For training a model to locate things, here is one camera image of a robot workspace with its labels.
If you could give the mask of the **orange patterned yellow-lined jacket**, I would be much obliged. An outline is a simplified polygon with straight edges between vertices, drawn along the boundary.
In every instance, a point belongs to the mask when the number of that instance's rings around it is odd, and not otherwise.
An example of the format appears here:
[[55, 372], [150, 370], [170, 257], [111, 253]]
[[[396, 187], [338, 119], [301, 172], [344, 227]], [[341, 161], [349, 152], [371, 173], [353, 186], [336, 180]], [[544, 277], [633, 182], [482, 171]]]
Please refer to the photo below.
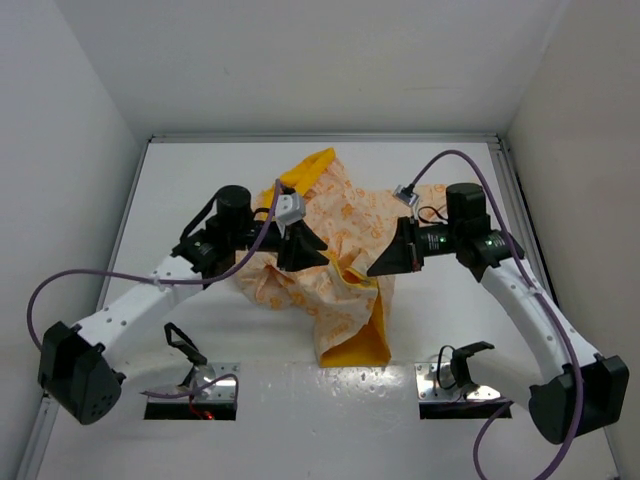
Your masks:
[[333, 149], [316, 152], [280, 177], [301, 194], [305, 223], [328, 246], [325, 266], [283, 272], [271, 253], [256, 253], [234, 277], [243, 294], [272, 310], [297, 306], [314, 319], [322, 367], [385, 366], [391, 359], [386, 322], [395, 279], [366, 271], [389, 245], [408, 207], [389, 190], [352, 184]]

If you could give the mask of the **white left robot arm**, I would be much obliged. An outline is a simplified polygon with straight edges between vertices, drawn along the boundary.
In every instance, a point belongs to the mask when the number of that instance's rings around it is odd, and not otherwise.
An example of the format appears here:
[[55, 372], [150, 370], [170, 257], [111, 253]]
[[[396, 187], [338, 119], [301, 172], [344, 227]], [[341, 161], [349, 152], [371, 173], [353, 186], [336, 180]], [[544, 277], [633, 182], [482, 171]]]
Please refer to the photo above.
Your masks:
[[285, 272], [328, 264], [328, 246], [305, 223], [305, 201], [293, 188], [276, 183], [270, 205], [260, 211], [263, 220], [248, 189], [223, 186], [151, 275], [105, 272], [135, 285], [94, 314], [71, 326], [56, 322], [33, 339], [40, 351], [39, 385], [78, 423], [91, 425], [121, 396], [126, 376], [115, 362], [182, 302], [235, 275], [258, 252], [275, 254]]

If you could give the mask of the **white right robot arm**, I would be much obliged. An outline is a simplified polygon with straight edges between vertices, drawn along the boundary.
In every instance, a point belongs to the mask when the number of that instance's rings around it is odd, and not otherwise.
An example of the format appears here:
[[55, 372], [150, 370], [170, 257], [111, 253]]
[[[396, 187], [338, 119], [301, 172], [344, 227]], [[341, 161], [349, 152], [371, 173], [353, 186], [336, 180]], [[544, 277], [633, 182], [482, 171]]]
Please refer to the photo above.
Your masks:
[[501, 359], [487, 341], [453, 350], [447, 380], [458, 389], [479, 384], [525, 408], [550, 443], [561, 444], [574, 418], [584, 435], [621, 416], [629, 369], [604, 357], [582, 337], [540, 288], [520, 245], [495, 230], [483, 188], [446, 189], [447, 221], [421, 226], [400, 217], [389, 246], [368, 268], [370, 277], [418, 272], [427, 257], [452, 254], [501, 305], [533, 353], [535, 367]]

